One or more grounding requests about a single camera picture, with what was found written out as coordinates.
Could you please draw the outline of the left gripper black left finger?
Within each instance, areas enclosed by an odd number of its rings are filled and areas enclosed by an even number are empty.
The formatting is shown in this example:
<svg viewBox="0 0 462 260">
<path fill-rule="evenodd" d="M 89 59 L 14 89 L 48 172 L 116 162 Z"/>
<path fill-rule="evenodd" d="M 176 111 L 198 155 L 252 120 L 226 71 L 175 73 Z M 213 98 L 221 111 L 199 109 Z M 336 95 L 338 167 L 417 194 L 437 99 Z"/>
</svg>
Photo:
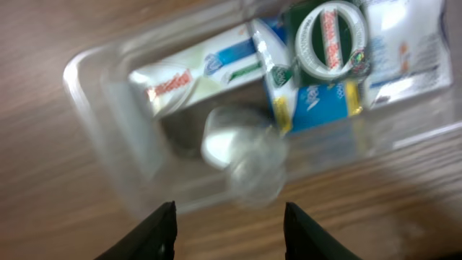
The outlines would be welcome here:
<svg viewBox="0 0 462 260">
<path fill-rule="evenodd" d="M 175 202 L 165 202 L 96 259 L 173 260 L 177 235 Z"/>
</svg>

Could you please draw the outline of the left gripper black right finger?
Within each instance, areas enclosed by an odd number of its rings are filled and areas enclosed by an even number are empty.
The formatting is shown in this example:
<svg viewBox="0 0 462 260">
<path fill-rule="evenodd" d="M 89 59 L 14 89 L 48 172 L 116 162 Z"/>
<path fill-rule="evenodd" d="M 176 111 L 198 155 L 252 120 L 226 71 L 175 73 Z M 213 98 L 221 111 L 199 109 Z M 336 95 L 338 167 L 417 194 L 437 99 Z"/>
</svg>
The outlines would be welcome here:
<svg viewBox="0 0 462 260">
<path fill-rule="evenodd" d="M 286 260 L 360 260 L 294 202 L 284 210 Z"/>
</svg>

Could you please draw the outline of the small clear white bottle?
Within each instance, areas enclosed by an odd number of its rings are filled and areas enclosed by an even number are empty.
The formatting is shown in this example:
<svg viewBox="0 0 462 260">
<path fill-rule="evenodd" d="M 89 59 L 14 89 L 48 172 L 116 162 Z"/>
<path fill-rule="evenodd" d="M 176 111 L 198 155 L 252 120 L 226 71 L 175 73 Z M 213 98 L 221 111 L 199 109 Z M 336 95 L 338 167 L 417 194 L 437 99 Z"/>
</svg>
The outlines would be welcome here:
<svg viewBox="0 0 462 260">
<path fill-rule="evenodd" d="M 286 183 L 289 145 L 262 110 L 215 108 L 206 118 L 201 156 L 225 173 L 231 197 L 247 208 L 272 203 Z"/>
</svg>

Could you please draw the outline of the blue yellow VapoDrops box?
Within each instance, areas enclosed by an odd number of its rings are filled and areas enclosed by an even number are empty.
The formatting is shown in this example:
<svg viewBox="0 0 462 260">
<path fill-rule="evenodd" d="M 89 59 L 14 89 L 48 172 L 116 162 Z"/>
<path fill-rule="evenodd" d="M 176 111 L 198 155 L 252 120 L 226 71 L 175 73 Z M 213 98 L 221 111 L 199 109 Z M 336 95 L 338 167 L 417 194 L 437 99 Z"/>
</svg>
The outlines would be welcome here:
<svg viewBox="0 0 462 260">
<path fill-rule="evenodd" d="M 255 19 L 250 29 L 262 63 L 269 104 L 282 133 L 303 131 L 362 112 L 358 87 L 353 82 L 296 85 L 286 33 L 279 19 Z"/>
</svg>

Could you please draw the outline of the clear plastic container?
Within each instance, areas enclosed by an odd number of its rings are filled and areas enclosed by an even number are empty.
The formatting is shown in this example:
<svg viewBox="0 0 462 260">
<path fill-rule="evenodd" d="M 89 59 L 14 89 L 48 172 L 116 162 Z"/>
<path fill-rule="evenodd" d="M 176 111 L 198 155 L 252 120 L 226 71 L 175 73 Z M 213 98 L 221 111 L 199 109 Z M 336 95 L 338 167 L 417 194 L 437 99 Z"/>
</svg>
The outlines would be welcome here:
<svg viewBox="0 0 462 260">
<path fill-rule="evenodd" d="M 116 191 L 137 217 L 174 201 L 179 212 L 225 202 L 225 175 L 200 156 L 206 117 L 220 105 L 250 103 L 267 110 L 260 82 L 213 97 L 161 121 L 141 107 L 128 75 L 186 46 L 258 16 L 283 1 L 207 1 L 76 55 L 64 84 Z M 289 137 L 287 177 L 305 176 L 461 129 L 461 3 L 445 13 L 453 85 L 351 119 Z"/>
</svg>

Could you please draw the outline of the white red medicine box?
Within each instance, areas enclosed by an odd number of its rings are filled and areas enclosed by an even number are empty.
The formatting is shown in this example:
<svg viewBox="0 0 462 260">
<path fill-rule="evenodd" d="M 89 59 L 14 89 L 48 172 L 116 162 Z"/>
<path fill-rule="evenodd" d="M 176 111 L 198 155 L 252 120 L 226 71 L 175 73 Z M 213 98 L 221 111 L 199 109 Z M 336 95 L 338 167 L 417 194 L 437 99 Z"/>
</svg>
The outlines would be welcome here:
<svg viewBox="0 0 462 260">
<path fill-rule="evenodd" d="M 159 118 L 262 77 L 253 33 L 245 23 L 133 70 L 128 82 L 148 114 Z"/>
</svg>

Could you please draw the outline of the dark green round-label box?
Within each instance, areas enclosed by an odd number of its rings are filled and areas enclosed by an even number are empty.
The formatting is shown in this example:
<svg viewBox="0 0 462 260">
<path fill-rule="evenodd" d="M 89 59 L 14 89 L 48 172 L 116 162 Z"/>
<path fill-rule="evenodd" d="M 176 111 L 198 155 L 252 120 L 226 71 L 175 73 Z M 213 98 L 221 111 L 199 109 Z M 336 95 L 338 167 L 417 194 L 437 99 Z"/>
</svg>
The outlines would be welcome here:
<svg viewBox="0 0 462 260">
<path fill-rule="evenodd" d="M 298 87 L 358 80 L 371 69 L 361 1 L 300 1 L 282 14 Z"/>
</svg>

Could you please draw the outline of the white Beiersdorf plaster box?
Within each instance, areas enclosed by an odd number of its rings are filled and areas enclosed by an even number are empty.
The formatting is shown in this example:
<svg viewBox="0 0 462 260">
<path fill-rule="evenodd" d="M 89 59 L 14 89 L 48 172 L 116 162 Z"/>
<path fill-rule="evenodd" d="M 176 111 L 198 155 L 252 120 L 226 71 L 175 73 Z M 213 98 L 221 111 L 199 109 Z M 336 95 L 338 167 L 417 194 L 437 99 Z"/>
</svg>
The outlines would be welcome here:
<svg viewBox="0 0 462 260">
<path fill-rule="evenodd" d="M 362 105 L 374 109 L 453 82 L 443 0 L 364 1 L 372 70 Z"/>
</svg>

